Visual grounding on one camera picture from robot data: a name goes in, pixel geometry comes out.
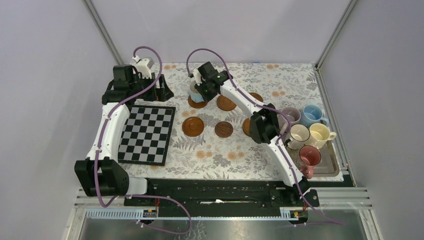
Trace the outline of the light blue faceted mug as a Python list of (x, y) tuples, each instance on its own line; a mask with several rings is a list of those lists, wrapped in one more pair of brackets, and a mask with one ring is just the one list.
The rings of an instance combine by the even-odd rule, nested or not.
[(189, 85), (189, 95), (191, 96), (192, 100), (196, 103), (204, 102), (202, 95), (198, 92), (195, 86), (191, 85), (191, 83)]

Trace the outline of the brown wooden coaster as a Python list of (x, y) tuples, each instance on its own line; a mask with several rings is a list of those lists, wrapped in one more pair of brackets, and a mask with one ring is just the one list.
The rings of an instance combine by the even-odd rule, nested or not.
[(216, 104), (219, 109), (227, 112), (232, 111), (237, 107), (237, 105), (233, 101), (223, 95), (220, 95), (216, 99)]
[(245, 135), (247, 135), (248, 137), (250, 137), (250, 119), (247, 118), (243, 121), (242, 123), (242, 130), (244, 132)]
[(258, 93), (256, 93), (256, 92), (250, 92), (249, 94), (252, 97), (254, 97), (256, 100), (260, 101), (260, 102), (263, 102), (264, 101), (263, 98)]
[(188, 117), (182, 123), (182, 131), (189, 137), (197, 137), (204, 131), (205, 125), (199, 117)]
[(188, 97), (187, 101), (188, 101), (189, 106), (192, 107), (192, 108), (195, 108), (195, 109), (204, 108), (208, 104), (207, 101), (194, 102), (192, 100), (191, 96)]

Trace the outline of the dark walnut coaster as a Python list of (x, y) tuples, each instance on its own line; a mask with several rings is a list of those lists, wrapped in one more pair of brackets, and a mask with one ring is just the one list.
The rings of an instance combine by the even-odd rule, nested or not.
[(220, 138), (228, 138), (232, 135), (234, 128), (230, 122), (221, 121), (215, 125), (214, 132)]

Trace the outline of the cream yellow mug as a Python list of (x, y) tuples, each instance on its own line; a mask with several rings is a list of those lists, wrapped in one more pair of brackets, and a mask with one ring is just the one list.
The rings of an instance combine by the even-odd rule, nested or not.
[(328, 141), (336, 138), (337, 133), (331, 131), (326, 125), (322, 123), (314, 123), (309, 127), (310, 137), (307, 140), (307, 145), (321, 149)]

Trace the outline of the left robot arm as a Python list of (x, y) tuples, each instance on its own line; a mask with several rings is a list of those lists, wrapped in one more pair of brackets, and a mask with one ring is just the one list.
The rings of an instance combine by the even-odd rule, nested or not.
[(95, 140), (84, 160), (75, 162), (74, 171), (88, 197), (97, 195), (136, 195), (144, 206), (152, 204), (155, 192), (148, 180), (130, 177), (118, 161), (121, 134), (136, 99), (165, 102), (173, 97), (165, 76), (149, 67), (116, 65), (113, 79), (102, 95), (102, 115)]

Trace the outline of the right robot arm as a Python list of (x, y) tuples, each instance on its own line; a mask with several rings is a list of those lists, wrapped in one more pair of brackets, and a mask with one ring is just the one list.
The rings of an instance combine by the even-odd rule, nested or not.
[(300, 170), (295, 166), (283, 144), (280, 134), (277, 110), (271, 103), (264, 104), (237, 84), (228, 69), (218, 72), (210, 62), (188, 72), (195, 81), (195, 89), (203, 100), (208, 102), (217, 95), (222, 95), (236, 104), (250, 117), (249, 135), (254, 142), (265, 148), (278, 167), (287, 191), (287, 201), (293, 206), (303, 202), (314, 209), (308, 201), (312, 196), (311, 186)]

